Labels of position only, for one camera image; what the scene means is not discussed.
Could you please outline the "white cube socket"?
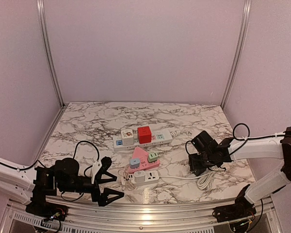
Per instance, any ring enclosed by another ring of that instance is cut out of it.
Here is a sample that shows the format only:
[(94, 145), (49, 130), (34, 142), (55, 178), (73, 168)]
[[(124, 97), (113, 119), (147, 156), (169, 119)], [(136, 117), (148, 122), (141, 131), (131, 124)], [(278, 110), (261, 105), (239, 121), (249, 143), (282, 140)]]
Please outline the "white cube socket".
[(121, 140), (123, 146), (130, 146), (134, 144), (134, 135), (132, 129), (121, 130)]

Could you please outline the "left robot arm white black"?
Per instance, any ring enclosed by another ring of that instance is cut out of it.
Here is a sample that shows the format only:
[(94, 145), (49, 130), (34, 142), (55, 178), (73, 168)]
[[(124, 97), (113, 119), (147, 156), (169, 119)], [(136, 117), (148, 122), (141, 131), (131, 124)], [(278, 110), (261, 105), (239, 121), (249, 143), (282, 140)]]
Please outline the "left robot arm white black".
[(106, 206), (124, 197), (124, 193), (100, 184), (115, 182), (117, 177), (108, 172), (112, 161), (109, 157), (99, 161), (90, 177), (80, 176), (80, 165), (73, 158), (57, 160), (50, 168), (31, 165), (25, 167), (0, 158), (0, 190), (12, 199), (25, 204), (26, 212), (48, 216), (66, 212), (67, 207), (46, 200), (58, 192), (88, 193), (93, 202)]

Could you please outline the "white charger plug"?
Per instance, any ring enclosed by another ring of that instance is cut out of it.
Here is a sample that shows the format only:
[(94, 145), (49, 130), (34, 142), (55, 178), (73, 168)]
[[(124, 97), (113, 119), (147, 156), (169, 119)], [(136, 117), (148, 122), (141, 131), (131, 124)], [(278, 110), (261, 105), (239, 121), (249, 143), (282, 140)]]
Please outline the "white charger plug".
[(143, 170), (134, 172), (134, 181), (136, 183), (143, 183), (146, 179), (146, 174)]

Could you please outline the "red cube socket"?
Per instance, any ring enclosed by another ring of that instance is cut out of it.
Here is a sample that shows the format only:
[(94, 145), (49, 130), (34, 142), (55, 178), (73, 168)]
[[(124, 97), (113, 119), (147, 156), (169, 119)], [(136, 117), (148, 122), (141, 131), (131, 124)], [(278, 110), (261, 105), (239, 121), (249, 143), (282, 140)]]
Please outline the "red cube socket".
[(152, 140), (152, 132), (149, 126), (139, 127), (137, 135), (140, 144), (150, 143)]

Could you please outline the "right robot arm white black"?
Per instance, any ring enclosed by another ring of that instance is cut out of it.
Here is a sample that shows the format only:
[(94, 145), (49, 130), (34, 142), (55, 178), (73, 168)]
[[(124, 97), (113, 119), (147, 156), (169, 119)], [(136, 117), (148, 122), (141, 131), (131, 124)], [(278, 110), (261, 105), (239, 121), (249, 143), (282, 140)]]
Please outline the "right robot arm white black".
[(244, 187), (231, 206), (234, 217), (242, 217), (255, 202), (291, 183), (291, 127), (272, 135), (223, 139), (217, 143), (202, 131), (190, 143), (196, 153), (189, 153), (190, 171), (199, 176), (207, 169), (242, 159), (274, 158), (281, 164), (257, 182)]

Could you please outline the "dark green charger plug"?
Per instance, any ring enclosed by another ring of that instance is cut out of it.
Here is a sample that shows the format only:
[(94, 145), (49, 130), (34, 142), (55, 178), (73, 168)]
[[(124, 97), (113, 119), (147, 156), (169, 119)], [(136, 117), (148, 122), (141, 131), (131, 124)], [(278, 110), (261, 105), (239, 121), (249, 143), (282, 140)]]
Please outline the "dark green charger plug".
[(191, 173), (193, 173), (195, 176), (200, 176), (202, 175), (204, 172), (206, 171), (206, 169), (195, 169), (195, 170), (192, 170)]

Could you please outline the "green plug adapter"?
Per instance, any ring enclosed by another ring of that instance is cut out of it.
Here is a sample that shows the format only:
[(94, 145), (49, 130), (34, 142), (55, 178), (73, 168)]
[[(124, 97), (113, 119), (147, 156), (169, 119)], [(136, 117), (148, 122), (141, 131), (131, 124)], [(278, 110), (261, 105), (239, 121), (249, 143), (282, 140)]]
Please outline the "green plug adapter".
[(151, 152), (148, 154), (147, 161), (149, 163), (153, 163), (153, 162), (156, 162), (158, 158), (159, 158), (159, 155), (157, 152)]

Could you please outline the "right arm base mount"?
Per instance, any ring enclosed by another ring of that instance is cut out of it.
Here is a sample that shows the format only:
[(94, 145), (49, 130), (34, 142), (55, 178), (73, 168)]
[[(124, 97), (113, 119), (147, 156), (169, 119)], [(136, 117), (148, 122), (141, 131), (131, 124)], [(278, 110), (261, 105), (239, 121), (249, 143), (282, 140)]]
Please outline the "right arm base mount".
[(217, 222), (229, 222), (229, 228), (233, 233), (245, 233), (255, 219), (254, 206), (245, 208), (238, 204), (215, 207), (212, 216)]

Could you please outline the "long white colourful power strip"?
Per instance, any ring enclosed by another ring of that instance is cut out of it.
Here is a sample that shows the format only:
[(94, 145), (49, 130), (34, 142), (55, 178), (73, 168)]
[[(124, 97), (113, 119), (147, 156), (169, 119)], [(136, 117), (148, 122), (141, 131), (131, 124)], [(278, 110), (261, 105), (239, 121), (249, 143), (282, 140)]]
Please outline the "long white colourful power strip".
[(136, 147), (151, 147), (151, 146), (157, 146), (157, 145), (163, 145), (171, 143), (173, 138), (186, 134), (187, 136), (192, 136), (193, 132), (191, 130), (175, 130), (175, 131), (169, 131), (168, 129), (163, 129), (160, 131), (154, 131), (152, 133), (152, 139), (149, 143), (139, 143), (139, 138), (137, 133), (133, 134), (134, 143), (130, 145), (124, 145), (122, 136), (114, 136), (113, 137), (113, 149), (114, 151), (122, 151), (122, 150), (131, 150)]

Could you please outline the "light blue charger plug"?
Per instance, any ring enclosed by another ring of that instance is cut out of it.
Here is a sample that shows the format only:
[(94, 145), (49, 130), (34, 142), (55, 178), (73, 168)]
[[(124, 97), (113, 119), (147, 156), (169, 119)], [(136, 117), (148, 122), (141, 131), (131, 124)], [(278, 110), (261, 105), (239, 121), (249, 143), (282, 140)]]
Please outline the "light blue charger plug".
[(140, 166), (140, 159), (139, 158), (132, 158), (130, 159), (129, 161), (129, 167), (131, 169), (135, 169), (135, 168), (138, 168)]

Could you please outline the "pink triangular power socket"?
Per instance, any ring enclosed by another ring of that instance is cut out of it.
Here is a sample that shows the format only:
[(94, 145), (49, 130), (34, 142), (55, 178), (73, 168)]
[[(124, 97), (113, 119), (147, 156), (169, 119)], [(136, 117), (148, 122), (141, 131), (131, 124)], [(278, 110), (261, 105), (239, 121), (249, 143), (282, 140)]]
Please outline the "pink triangular power socket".
[(141, 162), (140, 162), (140, 166), (138, 168), (135, 168), (135, 169), (131, 169), (128, 165), (129, 174), (132, 174), (132, 173), (139, 171), (139, 170), (149, 170), (149, 169), (154, 169), (154, 168), (159, 167), (160, 160), (158, 159), (156, 162), (149, 163), (147, 161), (148, 154), (149, 154), (149, 152), (145, 151), (144, 149), (142, 149), (140, 147), (136, 147), (134, 149), (132, 158), (139, 158)]

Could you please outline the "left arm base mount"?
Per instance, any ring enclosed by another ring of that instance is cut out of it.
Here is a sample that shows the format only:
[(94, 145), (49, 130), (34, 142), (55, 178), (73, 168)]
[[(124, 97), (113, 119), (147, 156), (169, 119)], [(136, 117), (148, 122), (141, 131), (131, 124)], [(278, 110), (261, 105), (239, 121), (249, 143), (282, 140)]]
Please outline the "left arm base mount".
[(43, 218), (42, 223), (40, 224), (41, 226), (43, 226), (45, 223), (58, 223), (58, 231), (62, 227), (62, 222), (66, 218), (67, 211), (67, 206), (50, 202), (47, 202), (46, 204), (30, 203), (26, 205), (27, 213)]

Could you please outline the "white power strip with USB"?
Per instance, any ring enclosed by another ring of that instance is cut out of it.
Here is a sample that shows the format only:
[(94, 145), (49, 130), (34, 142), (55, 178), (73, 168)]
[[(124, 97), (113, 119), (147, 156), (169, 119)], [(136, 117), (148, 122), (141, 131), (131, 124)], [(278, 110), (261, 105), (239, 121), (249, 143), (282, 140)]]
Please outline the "white power strip with USB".
[(134, 173), (129, 174), (127, 178), (122, 177), (121, 178), (121, 184), (127, 185), (132, 184), (133, 186), (143, 186), (143, 185), (150, 185), (157, 183), (159, 181), (159, 173), (157, 170), (150, 170), (150, 171), (144, 171), (145, 172), (145, 181), (143, 183), (136, 183), (134, 181)]

